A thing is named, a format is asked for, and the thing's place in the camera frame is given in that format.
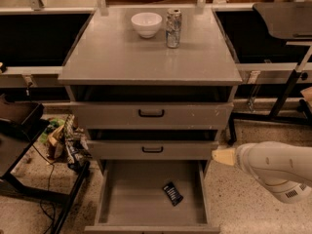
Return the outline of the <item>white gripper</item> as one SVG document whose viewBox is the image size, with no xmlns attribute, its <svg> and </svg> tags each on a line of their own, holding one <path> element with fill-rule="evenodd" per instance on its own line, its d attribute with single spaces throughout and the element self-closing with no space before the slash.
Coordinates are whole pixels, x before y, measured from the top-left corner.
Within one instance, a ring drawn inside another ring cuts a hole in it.
<svg viewBox="0 0 312 234">
<path fill-rule="evenodd" d="M 212 158 L 220 164 L 236 166 L 249 175 L 254 175 L 254 143 L 246 143 L 234 148 L 216 149 L 212 151 Z"/>
</svg>

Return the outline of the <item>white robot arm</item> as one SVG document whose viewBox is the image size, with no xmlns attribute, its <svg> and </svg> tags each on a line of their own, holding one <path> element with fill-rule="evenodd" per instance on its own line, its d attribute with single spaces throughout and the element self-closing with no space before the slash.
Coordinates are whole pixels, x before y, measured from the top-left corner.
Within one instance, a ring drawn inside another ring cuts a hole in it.
<svg viewBox="0 0 312 234">
<path fill-rule="evenodd" d="M 212 158 L 251 175 L 277 200 L 299 202 L 311 194 L 312 148 L 277 141 L 216 149 Z"/>
</svg>

